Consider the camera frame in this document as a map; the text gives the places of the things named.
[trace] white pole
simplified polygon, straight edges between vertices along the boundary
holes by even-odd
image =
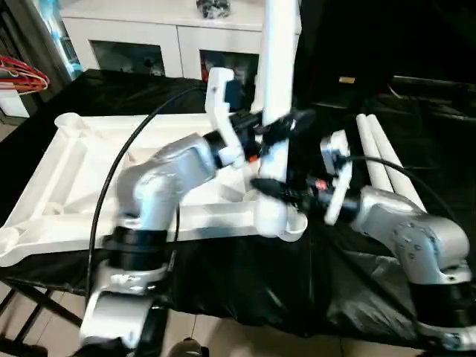
[[[376,142],[377,148],[379,149],[380,156],[385,160],[402,166],[399,157],[396,155],[396,152],[388,140],[382,126],[377,120],[377,117],[371,114],[367,117],[367,121],[370,124],[373,139]],[[390,181],[392,182],[395,192],[410,199],[415,205],[426,212],[425,206],[418,196],[418,192],[415,190],[411,180],[407,176],[392,169],[391,167],[385,167],[385,169],[387,170],[387,174],[390,177]]]
[[[296,10],[295,0],[266,0],[265,43],[258,80],[264,85],[264,125],[273,123],[291,109]],[[261,177],[286,181],[288,146],[288,141],[278,143],[261,158]],[[286,206],[282,202],[262,194],[258,196],[254,224],[259,234],[266,237],[283,234],[286,220]]]
[[[372,128],[370,127],[370,123],[365,114],[357,115],[357,127],[360,141],[362,142],[362,149],[364,149],[364,155],[380,158],[379,149],[373,138]],[[369,170],[372,186],[379,188],[380,190],[393,192],[392,184],[390,183],[384,165],[367,161],[367,169]]]

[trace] white cabinet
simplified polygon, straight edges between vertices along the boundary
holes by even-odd
[[[206,79],[220,65],[250,78],[265,0],[232,0],[230,16],[213,20],[202,18],[195,0],[78,0],[61,14],[84,69]]]
[[[97,19],[63,21],[85,70],[134,71],[134,66],[149,64],[150,71],[183,77],[176,26]],[[141,61],[135,64],[130,60],[133,56]]]
[[[217,53],[232,53],[232,54],[254,54],[256,57],[260,53],[261,32],[241,31],[241,30],[223,30],[217,28],[189,28],[178,27],[178,38],[180,40],[181,65],[184,71],[184,77],[202,79],[203,72],[209,70],[206,68],[206,56],[211,51]],[[213,62],[213,55],[208,56]],[[237,64],[238,62],[245,62],[240,56],[235,60],[231,59],[230,64]],[[214,57],[220,65],[228,67],[225,59],[220,59],[216,54]],[[249,58],[251,66],[257,66],[257,58],[253,60]],[[256,71],[256,68],[250,68],[249,71]]]

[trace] cabinet door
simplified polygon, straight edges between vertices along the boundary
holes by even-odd
[[[211,64],[256,74],[261,32],[178,26],[178,34],[184,77],[206,80]]]
[[[183,77],[176,26],[63,19],[81,66]]]

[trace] white tray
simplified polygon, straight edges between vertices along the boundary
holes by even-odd
[[[0,228],[0,266],[11,266],[31,254],[88,248],[89,231],[99,191],[123,143],[145,118],[60,115],[58,131]],[[120,171],[146,161],[160,147],[193,132],[211,131],[206,114],[158,115],[137,137],[112,180],[101,211],[96,246],[110,234],[115,220],[115,179]],[[241,170],[226,167],[207,184],[190,191],[181,203],[179,240],[256,234],[254,192],[249,178],[258,163]],[[305,217],[290,211],[289,234],[306,229]],[[174,232],[175,222],[170,231]]]

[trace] black tablecloth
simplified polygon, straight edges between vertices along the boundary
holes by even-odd
[[[0,219],[5,220],[56,132],[54,119],[80,115],[141,115],[198,81],[88,71],[0,143],[3,165]],[[166,113],[203,112],[195,92]],[[322,176],[319,142],[346,129],[353,153],[361,153],[355,113],[316,106],[318,120],[291,142],[292,172]],[[431,185],[456,212],[470,240],[476,236],[474,124],[373,108],[402,163]],[[352,185],[368,182],[355,165]],[[425,191],[427,209],[445,215]],[[476,267],[476,242],[469,264]],[[297,335],[329,333],[419,347],[414,308],[405,276],[385,247],[345,225],[327,227],[310,217],[295,243],[263,237],[209,239],[176,245],[176,264],[161,296],[170,308],[268,324]],[[83,293],[87,253],[30,256],[0,269],[3,279]]]

